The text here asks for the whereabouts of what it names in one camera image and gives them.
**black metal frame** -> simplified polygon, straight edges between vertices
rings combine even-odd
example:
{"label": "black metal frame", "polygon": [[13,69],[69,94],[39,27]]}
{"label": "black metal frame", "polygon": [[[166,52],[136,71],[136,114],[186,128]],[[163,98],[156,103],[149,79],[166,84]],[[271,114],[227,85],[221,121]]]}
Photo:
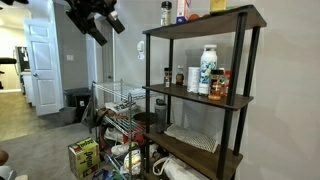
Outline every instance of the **black metal frame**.
{"label": "black metal frame", "polygon": [[[243,49],[243,43],[244,43],[244,37],[245,37],[245,27],[247,22],[247,13],[240,13],[238,15],[237,19],[237,26],[236,26],[236,34],[235,34],[235,42],[234,42],[234,49],[233,49],[233,57],[232,57],[232,66],[231,66],[231,77],[230,77],[230,86],[228,90],[228,97],[227,97],[227,105],[232,106],[234,104],[235,100],[235,94],[236,94],[236,87],[238,82],[238,75],[239,75],[239,69],[240,69],[240,62],[241,62],[241,55],[242,55],[242,49]],[[254,64],[255,64],[255,58],[256,58],[256,52],[258,47],[258,40],[259,40],[259,33],[260,33],[260,27],[254,27],[252,30],[252,37],[251,37],[251,45],[250,45],[250,52],[249,52],[249,58],[248,58],[248,64],[247,64],[247,72],[246,72],[246,79],[245,79],[245,85],[244,85],[244,92],[243,96],[249,97],[250,96],[250,90],[251,90],[251,84],[252,84],[252,76],[254,71]],[[150,86],[150,34],[146,34],[146,87]],[[170,39],[170,46],[169,46],[169,67],[172,68],[173,63],[173,39]],[[168,95],[168,101],[167,101],[168,109],[167,109],[167,123],[170,123],[170,109],[171,109],[171,96]],[[240,144],[245,124],[245,118],[247,113],[248,105],[244,106],[240,111],[239,116],[239,122],[236,132],[236,139],[234,143],[234,150],[233,154],[235,156],[239,155],[240,151]],[[146,90],[146,112],[147,116],[149,116],[150,112],[150,90]],[[223,132],[221,137],[221,148],[220,148],[220,156],[218,161],[218,167],[217,167],[217,178],[223,179],[224,174],[224,168],[225,168],[225,160],[228,150],[228,143],[229,143],[229,137],[230,137],[230,129],[232,124],[232,110],[225,110],[225,117],[224,117],[224,124],[223,124]],[[146,133],[150,132],[149,129],[149,121],[146,123]],[[144,167],[148,167],[146,165],[149,165],[149,145],[147,142],[146,148],[143,150],[145,152],[146,156],[146,164],[144,164]]]}

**cardboard box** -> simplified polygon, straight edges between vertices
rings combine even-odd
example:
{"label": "cardboard box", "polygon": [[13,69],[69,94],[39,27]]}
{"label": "cardboard box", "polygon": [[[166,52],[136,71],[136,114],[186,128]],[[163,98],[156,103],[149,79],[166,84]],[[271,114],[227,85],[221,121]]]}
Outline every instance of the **cardboard box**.
{"label": "cardboard box", "polygon": [[186,22],[190,16],[191,0],[177,0],[176,23]]}
{"label": "cardboard box", "polygon": [[68,146],[70,168],[82,179],[99,169],[99,145],[91,137]]}

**red lid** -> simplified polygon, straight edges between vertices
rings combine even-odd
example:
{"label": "red lid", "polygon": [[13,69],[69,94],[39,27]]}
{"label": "red lid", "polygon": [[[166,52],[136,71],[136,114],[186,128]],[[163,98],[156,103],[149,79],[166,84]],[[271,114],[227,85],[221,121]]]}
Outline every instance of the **red lid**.
{"label": "red lid", "polygon": [[226,70],[225,74],[226,75],[231,75],[231,71],[230,70]]}

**carpet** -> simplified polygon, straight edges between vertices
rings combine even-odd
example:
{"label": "carpet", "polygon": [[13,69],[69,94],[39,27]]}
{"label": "carpet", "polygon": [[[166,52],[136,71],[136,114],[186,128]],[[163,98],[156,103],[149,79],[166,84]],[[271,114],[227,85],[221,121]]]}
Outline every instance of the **carpet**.
{"label": "carpet", "polygon": [[18,175],[27,174],[29,180],[76,180],[69,166],[67,146],[93,137],[81,123],[46,132],[0,142],[0,149],[8,152],[11,166]]}

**floor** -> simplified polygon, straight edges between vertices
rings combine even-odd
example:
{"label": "floor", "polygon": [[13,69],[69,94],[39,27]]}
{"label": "floor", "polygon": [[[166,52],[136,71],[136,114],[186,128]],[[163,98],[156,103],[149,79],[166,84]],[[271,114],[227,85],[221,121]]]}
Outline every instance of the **floor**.
{"label": "floor", "polygon": [[61,126],[59,113],[37,117],[21,92],[0,93],[0,141]]}

